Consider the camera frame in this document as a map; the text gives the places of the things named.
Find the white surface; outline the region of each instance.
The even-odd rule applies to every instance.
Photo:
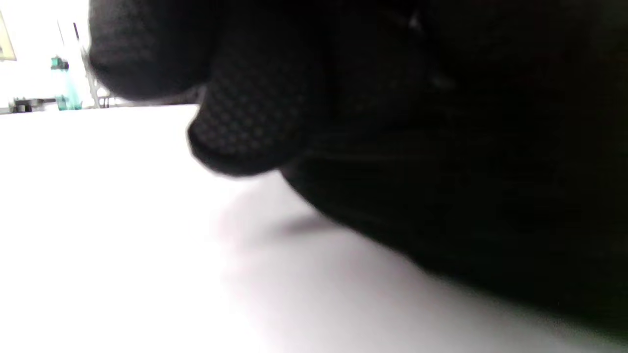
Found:
[[[628,351],[210,174],[194,112],[0,116],[0,352]]]

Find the finger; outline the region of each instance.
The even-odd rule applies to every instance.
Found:
[[[221,7],[219,0],[90,0],[90,64],[127,99],[182,93],[207,78]]]
[[[320,19],[314,9],[270,3],[227,6],[211,80],[188,132],[194,155],[222,173],[272,170],[302,153],[330,119]]]

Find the black object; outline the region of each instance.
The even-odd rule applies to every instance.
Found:
[[[34,99],[18,99],[15,98],[13,100],[13,105],[11,106],[12,113],[26,113],[32,112],[33,108],[41,107],[46,103],[54,103],[56,100],[54,98],[34,98]]]
[[[92,0],[131,99],[206,88],[195,156],[281,169],[437,273],[628,332],[624,0]]]

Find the black glove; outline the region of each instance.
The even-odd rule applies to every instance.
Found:
[[[625,0],[91,0],[130,99],[433,271],[628,332]]]

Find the black fabric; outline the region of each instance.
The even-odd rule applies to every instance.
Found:
[[[625,0],[91,4],[112,91],[203,87],[209,168],[278,168],[436,273],[628,332]]]

